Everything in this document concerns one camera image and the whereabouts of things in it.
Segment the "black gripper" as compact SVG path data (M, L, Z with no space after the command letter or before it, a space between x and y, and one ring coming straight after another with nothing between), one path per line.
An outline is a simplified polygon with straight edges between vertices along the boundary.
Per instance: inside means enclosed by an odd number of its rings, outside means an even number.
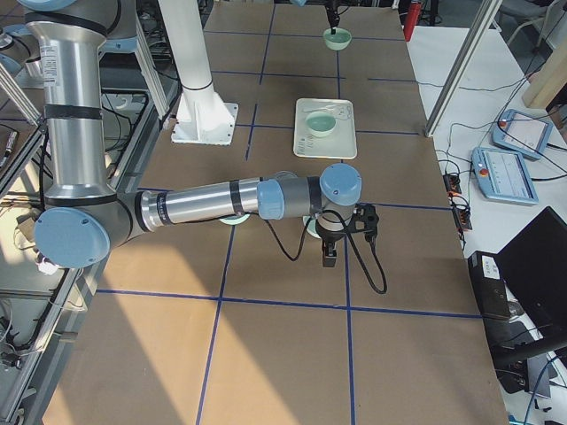
M337 262L336 244L346 235L344 230L331 231L327 228L317 228L316 232L322 239L322 266L334 267Z
M339 6L340 6L339 0L326 1L326 13L327 13L327 17L330 19L330 35L334 35L335 30L338 28Z

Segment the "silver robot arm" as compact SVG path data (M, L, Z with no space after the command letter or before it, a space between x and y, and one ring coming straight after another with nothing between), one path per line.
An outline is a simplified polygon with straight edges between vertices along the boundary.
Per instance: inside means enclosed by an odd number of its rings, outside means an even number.
M307 4L307 0L291 0L291 3L299 7L303 7ZM340 22L340 15L338 12L340 1L324 0L323 5L326 11L327 20L329 22L330 33L334 35L337 32L338 24Z
M37 39L53 183L35 224L35 243L51 262L89 267L111 249L157 228L254 214L263 220L316 218L323 253L352 229L361 176L347 164L321 175L233 180L178 191L120 194L107 180L99 72L104 44L136 35L132 1L26 1Z

